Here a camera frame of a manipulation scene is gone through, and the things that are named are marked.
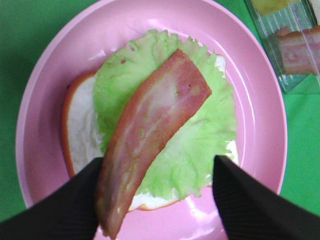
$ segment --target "white bread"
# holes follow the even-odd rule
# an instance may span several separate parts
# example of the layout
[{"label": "white bread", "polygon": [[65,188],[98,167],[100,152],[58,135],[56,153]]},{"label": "white bread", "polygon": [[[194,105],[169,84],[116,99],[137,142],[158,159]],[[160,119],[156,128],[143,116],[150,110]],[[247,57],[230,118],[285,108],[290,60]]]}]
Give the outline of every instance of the white bread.
[{"label": "white bread", "polygon": [[[226,62],[223,56],[217,55],[215,65],[225,73]],[[93,89],[95,82],[94,73],[82,75],[69,87],[64,100],[61,117],[61,142],[66,166],[71,177],[92,159],[104,155],[100,150],[102,136],[97,131],[97,115],[94,111]],[[230,142],[227,149],[232,152],[229,157],[238,162],[235,142]],[[172,190],[170,200],[153,197],[150,193],[139,194],[134,196],[129,210],[154,210],[171,205],[176,201],[178,198],[174,190]]]}]

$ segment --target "bacon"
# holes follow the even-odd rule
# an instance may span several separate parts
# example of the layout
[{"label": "bacon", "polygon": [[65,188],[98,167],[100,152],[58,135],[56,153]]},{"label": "bacon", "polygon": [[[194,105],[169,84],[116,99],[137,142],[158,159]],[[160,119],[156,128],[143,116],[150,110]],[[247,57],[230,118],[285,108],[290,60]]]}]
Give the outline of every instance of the bacon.
[{"label": "bacon", "polygon": [[276,35],[282,62],[288,75],[317,74],[310,54],[314,57],[316,66],[320,66],[320,26],[305,29],[302,32],[288,32],[288,28],[284,28],[280,29]]},{"label": "bacon", "polygon": [[149,166],[211,93],[179,49],[138,87],[108,144],[97,184],[96,212],[105,236],[117,237]]}]

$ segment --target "table surface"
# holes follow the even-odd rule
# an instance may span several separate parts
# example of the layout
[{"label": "table surface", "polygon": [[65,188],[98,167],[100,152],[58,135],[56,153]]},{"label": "table surface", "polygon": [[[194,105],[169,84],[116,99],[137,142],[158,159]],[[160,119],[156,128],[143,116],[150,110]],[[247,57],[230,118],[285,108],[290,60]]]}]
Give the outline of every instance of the table surface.
[{"label": "table surface", "polygon": [[[17,176],[15,134],[29,76],[58,31],[96,1],[0,1],[0,222],[26,208]],[[243,0],[216,2],[258,36]],[[281,196],[320,215],[320,95],[283,94],[283,99],[288,153]]]}]

